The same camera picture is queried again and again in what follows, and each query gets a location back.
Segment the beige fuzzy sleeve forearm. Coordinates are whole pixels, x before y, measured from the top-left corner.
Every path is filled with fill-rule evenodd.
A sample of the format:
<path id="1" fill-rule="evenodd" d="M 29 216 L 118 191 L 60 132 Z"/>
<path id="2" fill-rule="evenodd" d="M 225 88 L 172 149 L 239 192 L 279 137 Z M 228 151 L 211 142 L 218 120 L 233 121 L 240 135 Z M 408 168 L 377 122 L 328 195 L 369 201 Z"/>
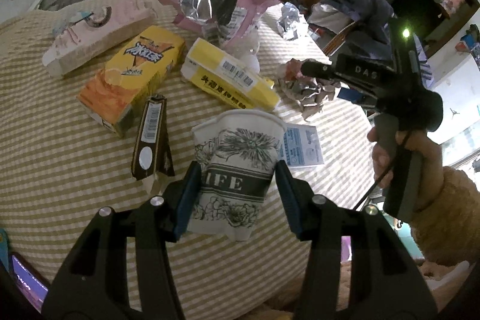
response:
<path id="1" fill-rule="evenodd" d="M 414 213 L 412 237 L 425 260 L 456 266 L 479 260 L 479 190 L 464 171 L 446 166 L 439 195 Z"/>

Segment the right hand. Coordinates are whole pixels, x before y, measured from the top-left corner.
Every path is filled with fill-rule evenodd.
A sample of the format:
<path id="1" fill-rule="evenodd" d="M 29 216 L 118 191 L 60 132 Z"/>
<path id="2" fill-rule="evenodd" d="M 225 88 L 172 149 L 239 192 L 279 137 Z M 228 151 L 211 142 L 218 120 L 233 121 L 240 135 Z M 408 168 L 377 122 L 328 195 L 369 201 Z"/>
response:
<path id="1" fill-rule="evenodd" d="M 367 138 L 370 142 L 375 143 L 372 151 L 374 179 L 379 188 L 388 188 L 394 174 L 392 171 L 388 171 L 384 176 L 383 174 L 388 168 L 391 158 L 388 152 L 378 143 L 377 129 L 375 127 L 369 131 Z M 418 188 L 414 210 L 424 210 L 439 196 L 443 188 L 442 149 L 428 138 L 425 132 L 418 130 L 410 134 L 404 147 L 423 156 L 421 184 Z"/>

